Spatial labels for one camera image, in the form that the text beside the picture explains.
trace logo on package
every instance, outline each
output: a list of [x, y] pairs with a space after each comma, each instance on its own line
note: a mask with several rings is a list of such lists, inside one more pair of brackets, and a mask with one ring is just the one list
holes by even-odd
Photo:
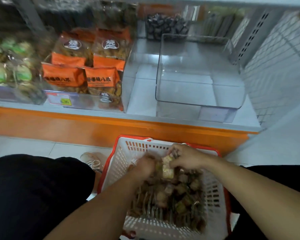
[[119, 43], [115, 40], [105, 40], [102, 42], [102, 47], [107, 50], [107, 49], [118, 49], [119, 48]]
[[69, 40], [63, 44], [64, 47], [72, 50], [78, 50], [81, 47], [81, 43], [78, 40]]
[[107, 94], [106, 92], [100, 92], [99, 96], [102, 96], [100, 98], [101, 102], [104, 102], [104, 103], [111, 103], [112, 102], [112, 97], [110, 97], [110, 95]]

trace sneaker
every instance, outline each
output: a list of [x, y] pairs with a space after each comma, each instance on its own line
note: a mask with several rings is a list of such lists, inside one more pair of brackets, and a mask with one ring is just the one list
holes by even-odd
[[100, 160], [99, 158], [90, 152], [85, 152], [80, 156], [80, 161], [87, 164], [94, 172], [102, 173], [100, 169]]

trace white floor tile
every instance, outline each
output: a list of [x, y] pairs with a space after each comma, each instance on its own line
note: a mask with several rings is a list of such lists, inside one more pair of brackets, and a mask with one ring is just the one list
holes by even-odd
[[74, 157], [74, 158], [79, 159], [83, 153], [92, 152], [92, 153], [95, 153], [99, 157], [101, 165], [104, 166], [104, 163], [106, 162], [111, 151], [112, 151], [112, 149], [110, 149], [110, 148], [56, 143], [55, 146], [53, 147], [49, 157], [51, 157], [51, 158]]
[[48, 157], [53, 146], [53, 142], [42, 140], [0, 137], [0, 157], [11, 154]]

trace leg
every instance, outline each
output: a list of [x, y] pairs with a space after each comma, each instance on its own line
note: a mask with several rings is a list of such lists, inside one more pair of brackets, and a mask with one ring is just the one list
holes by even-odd
[[71, 157], [0, 158], [0, 239], [43, 239], [86, 202], [96, 173]]
[[[253, 166], [248, 169], [300, 192], [300, 165]], [[232, 212], [239, 213], [240, 217], [232, 234], [227, 239], [246, 239], [248, 236], [253, 236], [256, 239], [266, 239], [248, 213], [232, 195], [230, 195], [230, 201]]]

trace shopping basket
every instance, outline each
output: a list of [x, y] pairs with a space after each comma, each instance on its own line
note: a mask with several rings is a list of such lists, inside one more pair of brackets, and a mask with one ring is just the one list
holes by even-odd
[[[157, 156], [166, 156], [172, 142], [153, 140], [149, 137], [120, 135], [113, 146], [103, 169], [98, 186], [98, 193], [120, 179], [126, 172], [131, 161], [141, 158], [146, 152]], [[190, 145], [205, 153], [220, 156], [217, 150], [210, 147]], [[207, 170], [202, 174], [204, 193], [204, 219], [206, 228], [203, 234], [187, 227], [176, 227], [163, 221], [127, 216], [124, 230], [136, 231], [139, 238], [148, 240], [167, 239], [207, 239], [223, 240], [230, 231], [228, 195], [224, 187]]]

